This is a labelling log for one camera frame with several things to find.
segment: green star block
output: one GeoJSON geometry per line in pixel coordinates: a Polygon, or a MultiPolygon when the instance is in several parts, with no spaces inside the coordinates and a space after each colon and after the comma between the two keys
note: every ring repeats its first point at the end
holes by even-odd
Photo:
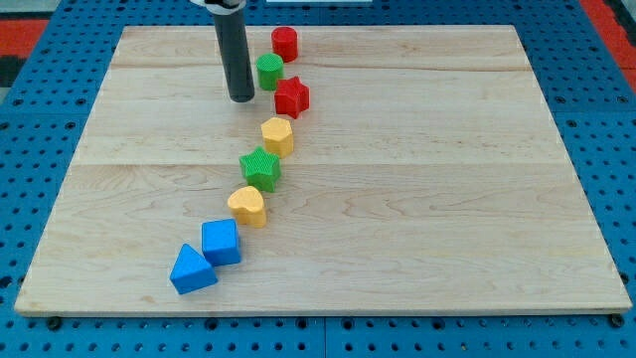
{"type": "Polygon", "coordinates": [[[242,156],[239,162],[247,185],[258,190],[274,192],[276,180],[280,178],[280,161],[276,154],[268,153],[258,146],[251,154],[242,156]]]}

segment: yellow heart block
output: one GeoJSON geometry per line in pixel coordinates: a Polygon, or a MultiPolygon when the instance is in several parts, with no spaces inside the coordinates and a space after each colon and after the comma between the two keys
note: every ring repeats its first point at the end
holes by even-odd
{"type": "Polygon", "coordinates": [[[265,201],[258,189],[247,186],[233,192],[228,198],[228,207],[237,223],[262,228],[267,224],[265,201]]]}
{"type": "Polygon", "coordinates": [[[289,120],[272,117],[260,125],[265,150],[284,158],[294,151],[294,136],[289,120]]]}

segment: blue perforated surface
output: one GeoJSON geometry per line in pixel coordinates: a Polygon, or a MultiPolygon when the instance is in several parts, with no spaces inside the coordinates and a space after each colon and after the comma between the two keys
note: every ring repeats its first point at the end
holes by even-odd
{"type": "MultiPolygon", "coordinates": [[[[576,1],[375,0],[362,8],[274,9],[251,0],[246,16],[252,25],[514,24],[634,297],[636,98],[576,1]]],[[[214,321],[18,316],[20,282],[126,24],[211,25],[211,17],[186,0],[64,0],[0,106],[0,356],[636,356],[633,311],[214,321]]]]}

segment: blue cube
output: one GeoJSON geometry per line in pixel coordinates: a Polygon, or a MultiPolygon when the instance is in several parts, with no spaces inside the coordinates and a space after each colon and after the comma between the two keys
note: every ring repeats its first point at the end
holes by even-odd
{"type": "Polygon", "coordinates": [[[212,266],[240,263],[239,229],[234,219],[204,223],[201,236],[203,255],[212,266]]]}
{"type": "Polygon", "coordinates": [[[170,280],[179,294],[191,292],[217,283],[215,270],[190,245],[181,247],[170,273],[170,280]]]}

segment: plastic block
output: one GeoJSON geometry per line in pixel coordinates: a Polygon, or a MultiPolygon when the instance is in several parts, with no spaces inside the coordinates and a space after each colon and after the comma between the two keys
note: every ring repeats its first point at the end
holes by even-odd
{"type": "Polygon", "coordinates": [[[181,247],[170,273],[170,280],[179,294],[192,292],[218,281],[210,263],[188,244],[181,247]]]}
{"type": "Polygon", "coordinates": [[[277,155],[267,153],[262,147],[256,147],[251,154],[242,156],[239,162],[247,185],[258,190],[274,192],[276,180],[280,178],[280,162],[277,155]]]}
{"type": "Polygon", "coordinates": [[[298,118],[301,111],[309,108],[309,87],[298,76],[289,80],[279,80],[274,94],[276,113],[298,118]]]}
{"type": "Polygon", "coordinates": [[[233,192],[228,198],[228,207],[241,225],[262,228],[267,224],[265,201],[258,189],[252,186],[233,192]]]}
{"type": "Polygon", "coordinates": [[[271,32],[271,49],[280,56],[284,63],[289,63],[298,57],[298,34],[296,30],[281,26],[271,32]]]}
{"type": "Polygon", "coordinates": [[[265,150],[284,158],[294,151],[294,135],[289,120],[272,117],[260,125],[265,150]]]}
{"type": "Polygon", "coordinates": [[[282,58],[276,54],[265,54],[256,60],[258,85],[263,90],[276,90],[277,81],[285,74],[282,58]]]}
{"type": "Polygon", "coordinates": [[[203,223],[201,226],[203,256],[213,267],[240,263],[240,241],[234,219],[203,223]]]}

